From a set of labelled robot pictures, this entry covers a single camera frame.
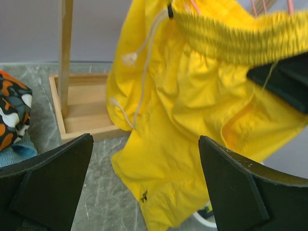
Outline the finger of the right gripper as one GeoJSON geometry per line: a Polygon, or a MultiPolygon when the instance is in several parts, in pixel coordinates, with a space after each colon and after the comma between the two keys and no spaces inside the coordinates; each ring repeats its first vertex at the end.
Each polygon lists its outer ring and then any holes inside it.
{"type": "Polygon", "coordinates": [[[297,111],[308,113],[308,53],[302,53],[250,69],[246,76],[271,91],[297,111]]]}

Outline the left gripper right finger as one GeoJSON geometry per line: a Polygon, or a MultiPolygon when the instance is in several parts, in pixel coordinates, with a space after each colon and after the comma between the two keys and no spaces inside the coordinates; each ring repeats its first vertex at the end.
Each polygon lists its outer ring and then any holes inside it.
{"type": "Polygon", "coordinates": [[[266,167],[207,136],[198,142],[219,231],[306,231],[308,180],[266,167]]]}

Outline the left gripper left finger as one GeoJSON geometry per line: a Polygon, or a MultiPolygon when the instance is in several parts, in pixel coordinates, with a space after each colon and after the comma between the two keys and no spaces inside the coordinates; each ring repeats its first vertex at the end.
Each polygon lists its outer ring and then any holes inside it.
{"type": "Polygon", "coordinates": [[[0,229],[14,231],[29,219],[51,231],[71,230],[92,149],[87,133],[1,168],[0,229]]]}

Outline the yellow shorts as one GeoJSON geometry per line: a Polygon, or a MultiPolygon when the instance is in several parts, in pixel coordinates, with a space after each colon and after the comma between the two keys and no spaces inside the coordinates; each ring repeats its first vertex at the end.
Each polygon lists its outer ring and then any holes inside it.
{"type": "MultiPolygon", "coordinates": [[[[263,64],[272,64],[271,70],[308,50],[307,10],[254,18],[260,20],[257,54],[267,52],[263,64]]],[[[201,52],[185,41],[178,48],[176,78],[152,92],[125,147],[111,159],[150,231],[178,227],[209,204],[200,136],[261,162],[308,124],[306,115],[247,78],[254,66],[208,57],[205,45],[201,52]]]]}

